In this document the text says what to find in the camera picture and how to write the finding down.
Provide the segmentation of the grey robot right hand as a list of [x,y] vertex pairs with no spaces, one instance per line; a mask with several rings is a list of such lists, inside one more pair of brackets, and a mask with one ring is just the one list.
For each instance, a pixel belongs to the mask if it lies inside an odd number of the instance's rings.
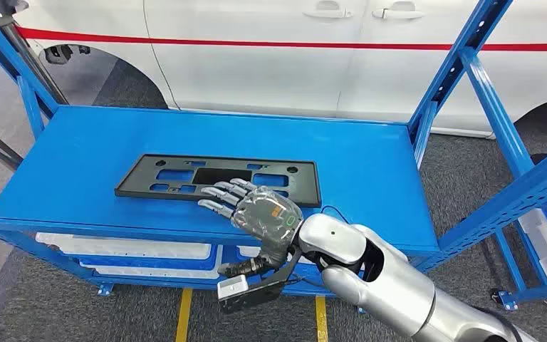
[[209,199],[198,205],[210,209],[261,242],[257,256],[236,263],[221,264],[218,273],[226,278],[253,276],[279,269],[303,222],[298,205],[267,186],[257,186],[241,178],[201,189]]

